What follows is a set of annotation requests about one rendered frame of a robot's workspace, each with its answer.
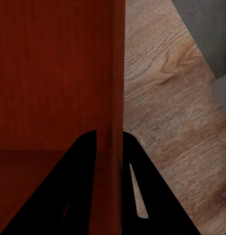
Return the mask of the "storage box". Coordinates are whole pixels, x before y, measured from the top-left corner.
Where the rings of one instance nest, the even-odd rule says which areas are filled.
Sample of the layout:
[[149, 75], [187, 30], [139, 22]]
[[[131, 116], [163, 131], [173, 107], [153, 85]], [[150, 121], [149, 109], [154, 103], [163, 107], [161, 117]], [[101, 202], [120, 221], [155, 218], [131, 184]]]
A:
[[121, 235], [126, 0], [0, 0], [0, 234], [96, 131], [88, 235]]

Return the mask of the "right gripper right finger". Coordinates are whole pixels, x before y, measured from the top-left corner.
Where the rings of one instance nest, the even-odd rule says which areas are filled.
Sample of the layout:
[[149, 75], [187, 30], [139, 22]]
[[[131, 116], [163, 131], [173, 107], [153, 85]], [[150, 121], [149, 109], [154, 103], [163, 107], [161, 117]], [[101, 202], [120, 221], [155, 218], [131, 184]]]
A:
[[[137, 215], [132, 165], [149, 218]], [[201, 235], [136, 138], [123, 131], [121, 235]]]

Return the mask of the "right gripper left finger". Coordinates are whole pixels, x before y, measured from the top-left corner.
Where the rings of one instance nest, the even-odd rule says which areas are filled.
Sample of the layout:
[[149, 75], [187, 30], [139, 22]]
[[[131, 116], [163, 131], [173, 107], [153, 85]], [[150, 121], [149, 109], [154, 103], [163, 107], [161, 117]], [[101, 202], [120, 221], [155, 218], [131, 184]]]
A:
[[81, 135], [0, 235], [88, 235], [96, 151]]

